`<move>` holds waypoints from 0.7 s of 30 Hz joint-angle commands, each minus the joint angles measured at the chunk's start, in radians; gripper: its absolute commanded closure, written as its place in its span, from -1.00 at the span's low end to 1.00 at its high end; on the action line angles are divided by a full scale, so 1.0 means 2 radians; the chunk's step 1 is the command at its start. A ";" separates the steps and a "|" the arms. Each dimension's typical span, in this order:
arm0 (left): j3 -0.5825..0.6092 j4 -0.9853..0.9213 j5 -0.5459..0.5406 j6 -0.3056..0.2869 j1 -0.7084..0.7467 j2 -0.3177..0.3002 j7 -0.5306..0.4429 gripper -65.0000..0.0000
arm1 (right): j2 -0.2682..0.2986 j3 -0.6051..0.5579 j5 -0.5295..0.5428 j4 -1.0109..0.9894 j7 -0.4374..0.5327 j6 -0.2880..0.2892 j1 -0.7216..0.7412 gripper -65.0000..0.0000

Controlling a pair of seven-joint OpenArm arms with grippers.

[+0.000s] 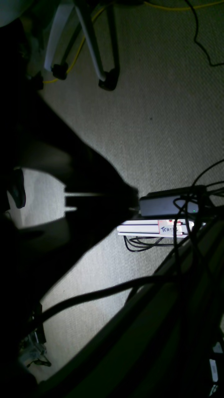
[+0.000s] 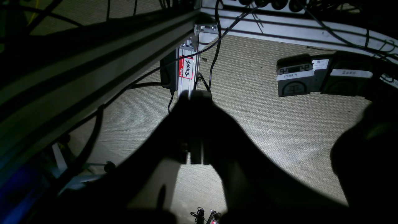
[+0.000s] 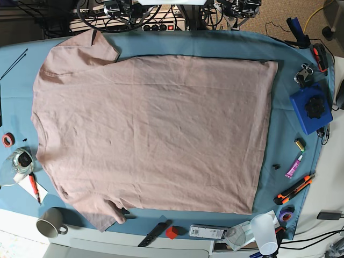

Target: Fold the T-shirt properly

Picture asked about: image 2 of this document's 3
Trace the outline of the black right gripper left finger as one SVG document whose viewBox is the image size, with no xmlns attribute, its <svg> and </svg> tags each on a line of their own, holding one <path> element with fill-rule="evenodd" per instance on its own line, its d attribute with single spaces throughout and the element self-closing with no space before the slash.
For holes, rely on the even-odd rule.
<svg viewBox="0 0 398 224">
<path fill-rule="evenodd" d="M 170 209 L 186 140 L 177 134 L 178 109 L 189 100 L 183 91 L 173 111 L 115 170 L 87 187 L 61 197 L 67 209 Z"/>
</svg>

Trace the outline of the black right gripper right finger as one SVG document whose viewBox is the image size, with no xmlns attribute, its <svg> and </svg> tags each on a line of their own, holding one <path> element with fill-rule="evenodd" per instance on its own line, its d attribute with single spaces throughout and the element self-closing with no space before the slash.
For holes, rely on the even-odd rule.
<svg viewBox="0 0 398 224">
<path fill-rule="evenodd" d="M 199 91 L 206 123 L 204 157 L 219 174 L 227 210 L 335 212 L 347 206 L 303 184 L 270 160 L 240 125 Z"/>
</svg>

